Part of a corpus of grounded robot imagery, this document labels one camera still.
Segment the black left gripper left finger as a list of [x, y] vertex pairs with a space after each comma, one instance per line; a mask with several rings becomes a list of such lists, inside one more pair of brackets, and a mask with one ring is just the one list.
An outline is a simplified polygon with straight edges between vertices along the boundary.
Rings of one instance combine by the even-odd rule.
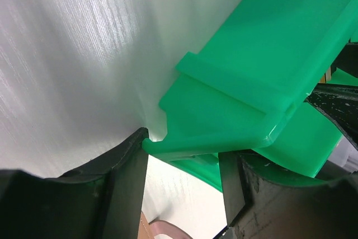
[[57, 178], [1, 171], [2, 238], [136, 238], [148, 154], [139, 128]]

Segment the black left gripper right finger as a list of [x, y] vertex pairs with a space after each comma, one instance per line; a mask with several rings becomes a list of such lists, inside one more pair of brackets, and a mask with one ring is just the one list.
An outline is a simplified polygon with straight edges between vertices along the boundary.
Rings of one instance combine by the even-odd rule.
[[227, 226], [219, 238], [356, 238], [357, 173], [326, 163], [318, 177], [252, 151], [219, 154]]

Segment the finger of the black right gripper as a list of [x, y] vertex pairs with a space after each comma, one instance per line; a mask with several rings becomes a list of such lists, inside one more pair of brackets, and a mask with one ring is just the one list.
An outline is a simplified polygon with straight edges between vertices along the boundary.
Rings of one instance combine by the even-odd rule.
[[[343, 71], [357, 78], [357, 42], [349, 41], [330, 69], [332, 74]], [[305, 102], [329, 119], [357, 148], [357, 86], [319, 83]]]

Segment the green plastic card bin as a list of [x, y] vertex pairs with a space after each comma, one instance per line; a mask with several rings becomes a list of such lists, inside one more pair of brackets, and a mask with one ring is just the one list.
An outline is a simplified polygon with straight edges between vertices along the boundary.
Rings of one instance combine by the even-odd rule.
[[315, 177], [341, 132], [305, 103], [357, 30], [357, 0], [241, 0], [159, 102], [150, 155], [221, 188], [218, 153], [251, 149]]

